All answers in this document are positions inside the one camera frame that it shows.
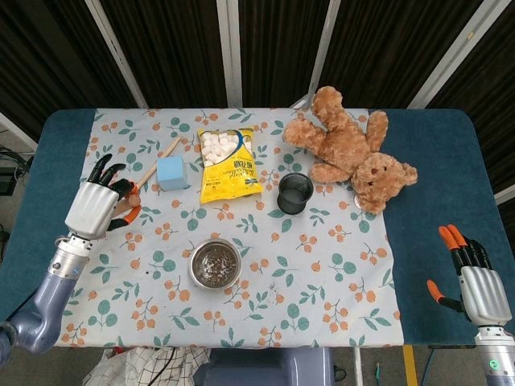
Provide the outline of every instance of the black mesh cup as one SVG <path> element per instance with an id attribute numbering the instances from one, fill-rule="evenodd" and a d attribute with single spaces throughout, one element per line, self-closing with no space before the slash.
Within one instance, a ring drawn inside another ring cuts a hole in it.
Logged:
<path id="1" fill-rule="evenodd" d="M 313 183 L 306 175 L 289 173 L 279 183 L 277 205 L 287 215 L 296 215 L 304 210 L 313 194 Z"/>

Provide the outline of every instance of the black curtain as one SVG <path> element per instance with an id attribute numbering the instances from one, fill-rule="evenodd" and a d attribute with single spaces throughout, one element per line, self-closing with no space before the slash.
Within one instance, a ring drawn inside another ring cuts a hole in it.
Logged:
<path id="1" fill-rule="evenodd" d="M 328 0 L 240 0 L 243 105 L 288 107 L 307 93 Z"/>
<path id="2" fill-rule="evenodd" d="M 87 6 L 0 2 L 0 111 L 36 141 L 58 109 L 134 107 Z"/>
<path id="3" fill-rule="evenodd" d="M 481 0 L 342 1 L 320 85 L 347 107 L 411 102 Z"/>
<path id="4" fill-rule="evenodd" d="M 492 189 L 515 184 L 515 2 L 511 2 L 442 87 L 431 108 L 472 119 Z M 515 252 L 515 199 L 499 206 Z"/>
<path id="5" fill-rule="evenodd" d="M 216 0 L 103 0 L 153 108 L 226 107 Z"/>

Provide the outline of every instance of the blue sponge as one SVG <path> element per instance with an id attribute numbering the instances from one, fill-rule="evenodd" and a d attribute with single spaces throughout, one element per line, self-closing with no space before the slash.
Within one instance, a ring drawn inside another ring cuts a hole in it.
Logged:
<path id="1" fill-rule="evenodd" d="M 158 184 L 164 191 L 187 187 L 186 166 L 180 155 L 158 158 Z"/>

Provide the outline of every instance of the floor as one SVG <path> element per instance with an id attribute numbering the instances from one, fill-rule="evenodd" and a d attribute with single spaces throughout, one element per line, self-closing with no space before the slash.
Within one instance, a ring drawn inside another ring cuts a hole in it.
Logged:
<path id="1" fill-rule="evenodd" d="M 10 133 L 0 133 L 0 143 L 13 150 L 28 151 Z M 10 231 L 25 190 L 27 178 L 20 179 L 11 197 L 0 197 L 0 224 Z M 338 386 L 355 384 L 352 349 L 334 349 L 335 365 L 345 368 L 347 376 Z M 101 348 L 52 348 L 44 355 L 33 356 L 15 349 L 7 366 L 0 369 L 0 386 L 80 385 L 84 376 L 101 358 Z M 430 350 L 415 347 L 414 358 L 418 384 L 426 366 Z M 377 384 L 376 363 L 381 369 L 381 386 L 406 385 L 402 347 L 367 348 L 361 351 L 362 373 L 366 386 Z M 479 358 L 474 350 L 437 350 L 428 373 L 426 386 L 485 385 Z"/>

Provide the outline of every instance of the dirt in bowl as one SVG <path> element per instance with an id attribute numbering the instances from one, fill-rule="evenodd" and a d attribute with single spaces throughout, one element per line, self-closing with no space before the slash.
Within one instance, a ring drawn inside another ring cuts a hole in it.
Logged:
<path id="1" fill-rule="evenodd" d="M 222 288 L 234 279 L 237 272 L 237 257 L 227 245 L 210 243 L 193 257 L 193 274 L 209 288 Z"/>

